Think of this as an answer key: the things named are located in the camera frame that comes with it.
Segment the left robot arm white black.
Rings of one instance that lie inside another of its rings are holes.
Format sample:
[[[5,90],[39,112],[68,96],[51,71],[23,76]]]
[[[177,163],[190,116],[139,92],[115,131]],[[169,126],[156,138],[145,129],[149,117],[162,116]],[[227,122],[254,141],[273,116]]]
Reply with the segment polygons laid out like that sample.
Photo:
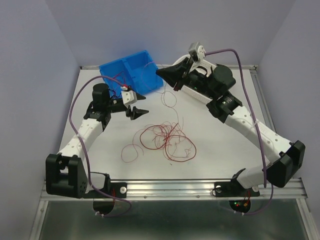
[[[74,136],[56,154],[49,154],[45,160],[45,187],[49,195],[81,199],[89,191],[100,197],[111,193],[110,177],[98,180],[93,186],[89,150],[95,140],[104,132],[113,113],[124,112],[130,120],[148,113],[134,104],[146,97],[135,92],[130,86],[121,87],[120,97],[110,95],[106,83],[95,84],[92,88],[92,101],[79,128],[71,124]]]

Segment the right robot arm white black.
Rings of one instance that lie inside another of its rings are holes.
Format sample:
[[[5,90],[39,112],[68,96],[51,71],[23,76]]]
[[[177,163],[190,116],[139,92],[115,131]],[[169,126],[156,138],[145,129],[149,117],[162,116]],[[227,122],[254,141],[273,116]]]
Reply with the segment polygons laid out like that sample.
[[[214,118],[263,151],[265,162],[262,166],[239,170],[230,181],[222,182],[214,189],[216,197],[240,197],[248,189],[265,182],[283,188],[301,168],[306,146],[299,140],[292,142],[281,137],[253,118],[243,103],[229,91],[236,80],[227,66],[214,66],[204,60],[194,67],[185,57],[176,65],[156,70],[156,74],[174,91],[185,87],[204,97],[206,107]]]

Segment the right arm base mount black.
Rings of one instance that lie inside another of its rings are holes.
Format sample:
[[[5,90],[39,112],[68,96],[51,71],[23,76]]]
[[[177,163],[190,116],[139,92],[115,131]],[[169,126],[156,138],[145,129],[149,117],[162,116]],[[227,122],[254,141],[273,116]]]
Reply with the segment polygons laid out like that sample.
[[[211,190],[211,195],[217,198],[240,198],[240,197],[259,197],[260,191],[254,191],[252,188],[244,188],[237,181],[237,177],[245,170],[245,168],[235,173],[231,180],[215,182]]]

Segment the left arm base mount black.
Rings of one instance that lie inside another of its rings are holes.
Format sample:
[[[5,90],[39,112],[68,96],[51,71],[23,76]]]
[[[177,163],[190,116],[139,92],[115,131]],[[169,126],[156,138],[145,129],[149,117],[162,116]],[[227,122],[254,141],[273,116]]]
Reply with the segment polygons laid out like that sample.
[[[125,181],[113,181],[107,173],[92,171],[90,173],[91,181],[93,185],[104,194],[126,199],[127,198],[127,186],[128,184]],[[102,199],[107,198],[105,195],[98,193],[94,190],[90,184],[87,185],[85,194],[83,195],[84,199]]]

